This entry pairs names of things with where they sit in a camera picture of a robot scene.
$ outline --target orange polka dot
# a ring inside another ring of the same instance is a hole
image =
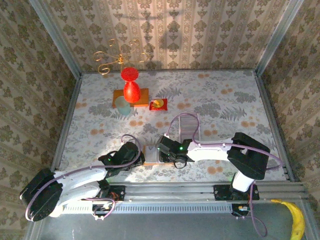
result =
[[[210,130],[204,130],[204,135],[205,136],[210,136],[211,135],[211,131]]]
[[[206,170],[208,174],[211,174],[211,175],[216,174],[216,168],[214,166],[209,166]]]
[[[244,128],[247,128],[247,127],[249,127],[249,123],[247,121],[242,121],[241,126]]]
[[[163,128],[163,127],[164,127],[164,124],[163,124],[162,121],[157,121],[156,124],[155,124],[155,126],[156,126],[158,129],[160,129],[160,128]]]
[[[178,105],[177,105],[177,108],[182,110],[185,108],[185,104],[183,102],[179,102]]]
[[[222,173],[223,170],[224,170],[224,169],[222,168],[222,166],[218,166],[218,167],[216,168],[216,171],[217,171],[218,173]]]
[[[98,130],[97,130],[97,129],[92,129],[92,130],[90,131],[90,134],[91,134],[92,136],[97,135],[97,134],[98,134]]]
[[[137,122],[136,120],[131,120],[129,124],[131,127],[135,127],[137,125]]]

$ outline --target wooden block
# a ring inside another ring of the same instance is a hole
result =
[[[114,109],[116,108],[115,101],[117,97],[120,97],[123,95],[124,95],[123,89],[117,89],[113,91],[112,107]],[[139,101],[130,103],[130,106],[131,107],[148,107],[149,106],[149,88],[141,88]]]

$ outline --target cable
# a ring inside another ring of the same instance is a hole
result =
[[[281,160],[279,157],[277,157],[277,156],[275,156],[275,155],[273,155],[273,154],[271,154],[271,153],[269,153],[269,152],[267,152],[267,151],[264,151],[264,150],[261,150],[261,149],[258,149],[258,148],[252,147],[252,146],[245,146],[245,145],[234,144],[234,143],[209,143],[209,144],[202,144],[202,143],[196,141],[196,140],[195,140],[195,136],[196,136],[196,133],[197,133],[197,131],[198,131],[198,129],[199,129],[199,125],[200,125],[199,119],[198,119],[198,117],[195,116],[194,114],[188,113],[188,112],[180,113],[179,115],[175,116],[175,117],[172,119],[172,121],[170,122],[169,128],[168,128],[168,130],[167,130],[167,132],[166,132],[166,134],[165,134],[166,136],[169,135],[170,128],[171,128],[172,124],[174,123],[174,121],[175,121],[178,117],[183,116],[183,115],[188,115],[188,116],[191,116],[191,117],[193,117],[193,118],[196,119],[196,121],[197,121],[197,126],[196,126],[195,131],[194,131],[193,134],[192,134],[192,141],[193,141],[195,144],[197,144],[198,146],[200,146],[200,147],[201,147],[201,146],[207,146],[207,147],[224,147],[224,148],[225,148],[225,147],[236,147],[236,148],[247,149],[247,150],[255,151],[255,152],[260,153],[260,154],[267,155],[268,157],[275,159],[275,160],[278,162],[278,165],[277,165],[277,166],[273,166],[273,167],[268,167],[266,170],[279,169],[280,167],[282,167],[282,166],[284,165],[284,163],[282,162],[282,160]]]
[[[252,203],[253,201],[253,191],[254,191],[254,182],[251,184],[250,186],[250,201],[249,201],[249,207],[250,207],[250,215],[251,215],[251,220],[252,220],[252,224],[253,224],[253,227],[256,231],[256,233],[262,237],[262,238],[265,238],[267,235],[268,235],[268,229],[266,227],[266,225],[264,224],[264,222],[262,220],[260,220],[259,218],[255,217],[254,215],[254,205]],[[264,234],[262,234],[258,228],[257,228],[257,225],[256,225],[256,221],[255,220],[258,220],[264,227]]]
[[[101,220],[104,220],[105,218],[107,218],[112,212],[113,210],[115,209],[116,207],[116,202],[115,200],[111,199],[111,198],[85,198],[85,200],[88,200],[88,201],[111,201],[112,202],[112,207],[111,209],[109,210],[109,212],[102,216],[101,217]],[[97,207],[94,211],[93,211],[93,216],[95,218],[95,220],[98,220],[98,216],[96,215],[96,211],[99,209],[99,207]]]
[[[108,169],[108,168],[111,168],[111,169],[123,168],[123,167],[127,167],[127,166],[133,164],[133,163],[139,158],[142,147],[141,147],[140,141],[139,141],[136,137],[134,137],[134,136],[132,136],[132,135],[130,135],[130,134],[124,134],[124,135],[122,135],[122,137],[121,137],[121,142],[122,142],[122,143],[123,143],[123,138],[126,137],[126,136],[133,138],[133,139],[137,142],[137,144],[138,144],[138,154],[137,154],[137,156],[136,156],[132,161],[130,161],[130,162],[128,162],[128,163],[125,163],[125,164],[120,164],[120,165],[108,165],[108,166],[105,166],[105,165],[103,165],[103,166],[101,166],[101,165],[96,165],[96,166],[87,166],[87,167],[83,167],[83,168],[79,168],[79,169],[76,169],[76,170],[67,172],[67,173],[65,173],[65,174],[63,174],[63,175],[61,175],[61,176],[58,176],[58,177],[56,177],[56,178],[54,178],[54,179],[51,179],[51,180],[48,181],[46,184],[44,184],[44,185],[34,194],[33,198],[31,198],[31,200],[30,200],[30,202],[29,202],[29,204],[28,204],[28,206],[26,207],[26,210],[25,210],[25,218],[26,218],[27,220],[29,220],[29,221],[33,221],[33,218],[30,218],[30,217],[29,217],[29,211],[30,211],[30,208],[31,208],[32,204],[35,202],[36,198],[39,196],[39,194],[40,194],[46,187],[48,187],[50,184],[52,184],[53,182],[55,182],[55,181],[57,181],[57,180],[59,180],[59,179],[66,178],[66,177],[68,177],[68,176],[71,176],[71,175],[73,175],[73,174],[76,174],[76,173],[79,173],[79,172],[82,172],[82,171],[86,171],[86,170],[92,170],[92,169]]]

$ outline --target red vase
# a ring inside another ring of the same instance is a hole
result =
[[[140,87],[134,82],[138,76],[139,72],[134,67],[126,67],[121,72],[121,77],[125,80],[123,95],[128,103],[135,103],[140,99]]]

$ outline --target gold wire sculpture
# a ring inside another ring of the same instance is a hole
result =
[[[113,47],[116,43],[118,45],[118,50],[119,50],[119,54],[117,56],[112,56],[104,51],[97,51],[93,54],[93,60],[95,60],[96,62],[101,61],[103,59],[103,55],[115,59],[115,61],[113,61],[113,62],[102,63],[98,66],[98,72],[101,75],[107,75],[111,70],[110,65],[112,65],[112,64],[116,64],[116,63],[120,64],[120,72],[122,72],[124,65],[125,65],[125,62],[143,63],[150,58],[150,56],[147,53],[142,52],[138,56],[138,61],[131,61],[130,60],[131,54],[133,54],[135,51],[139,50],[139,40],[138,39],[133,39],[133,40],[129,41],[129,44],[130,44],[131,48],[133,48],[133,50],[131,52],[129,52],[128,54],[121,53],[121,48],[120,48],[120,45],[119,45],[119,42],[117,39],[113,38],[113,39],[109,40],[110,47]]]

